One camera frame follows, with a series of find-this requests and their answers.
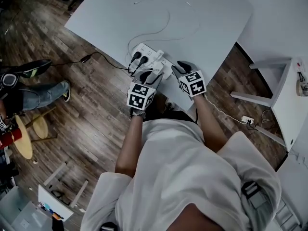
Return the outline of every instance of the glove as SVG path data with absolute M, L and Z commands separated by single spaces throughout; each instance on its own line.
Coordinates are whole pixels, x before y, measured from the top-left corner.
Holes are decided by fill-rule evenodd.
M 178 61 L 179 67 L 172 66 L 171 69 L 178 79 L 180 88 L 190 97 L 206 92 L 205 82 L 201 70 L 195 64 Z
M 144 111 L 153 101 L 162 79 L 162 74 L 156 75 L 152 71 L 139 72 L 130 84 L 126 105 Z

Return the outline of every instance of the wood laminate flooring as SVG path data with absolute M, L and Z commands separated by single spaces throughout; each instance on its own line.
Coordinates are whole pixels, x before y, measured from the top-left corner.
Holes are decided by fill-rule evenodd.
M 21 65 L 43 58 L 52 59 L 54 64 L 62 64 L 79 61 L 85 55 L 97 51 L 64 28 L 70 17 L 68 4 L 61 0 L 14 0 L 9 10 L 0 15 L 0 58 L 3 59 L 3 65 Z M 120 66 L 110 57 L 108 59 Z M 266 107 L 230 96 L 233 90 L 271 96 L 257 72 L 248 66 L 248 60 L 234 46 L 208 84 L 206 94 L 225 113 L 237 119 L 241 119 L 242 115 L 250 116 L 255 119 L 255 124 L 260 124 L 261 114 Z M 49 136 L 57 134 L 58 138 L 33 144 L 31 160 L 22 158 L 12 146 L 13 160 L 20 171 L 17 184 L 34 203 L 38 199 L 38 184 L 42 184 L 64 161 L 68 165 L 53 184 L 65 192 L 68 200 L 73 200 L 84 180 L 89 181 L 77 203 L 75 214 L 65 222 L 65 228 L 79 230 L 83 216 L 79 209 L 87 208 L 100 174 L 114 170 L 129 125 L 126 93 L 131 78 L 125 70 L 110 66 L 102 56 L 94 54 L 85 64 L 50 67 L 43 75 L 23 81 L 26 84 L 38 84 L 63 79 L 71 83 L 71 100 L 65 103 L 61 98 L 58 99 L 50 105 L 56 106 L 56 109 L 46 116 Z M 281 162 L 285 155 L 283 147 L 211 107 L 228 137 L 243 131 L 274 168 Z M 43 113 L 49 108 L 31 111 L 22 119 L 28 122 L 34 114 Z M 279 133 L 271 111 L 266 112 L 265 117 L 271 121 L 264 123 L 263 127 L 271 127 L 272 132 Z M 32 129 L 29 129 L 29 133 L 33 139 L 37 139 Z

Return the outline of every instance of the person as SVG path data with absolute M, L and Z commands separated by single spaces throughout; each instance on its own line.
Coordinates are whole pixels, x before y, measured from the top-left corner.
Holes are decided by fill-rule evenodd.
M 6 119 L 14 114 L 45 107 L 62 96 L 65 102 L 69 101 L 71 96 L 70 83 L 66 80 L 34 86 L 18 82 L 0 99 L 0 116 Z
M 193 100 L 201 127 L 182 111 L 132 109 L 115 172 L 101 174 L 82 231 L 265 229 L 281 196 L 276 172 L 242 132 L 226 137 L 202 94 Z

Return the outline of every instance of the sneaker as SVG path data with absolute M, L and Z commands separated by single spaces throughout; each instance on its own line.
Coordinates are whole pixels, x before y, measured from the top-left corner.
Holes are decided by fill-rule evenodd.
M 70 98 L 71 98 L 71 90 L 68 89 L 68 91 L 63 94 L 64 102 L 68 102 Z
M 165 102 L 165 108 L 166 110 L 169 110 L 169 111 L 174 110 L 175 104 L 171 102 L 170 99 L 168 98 Z

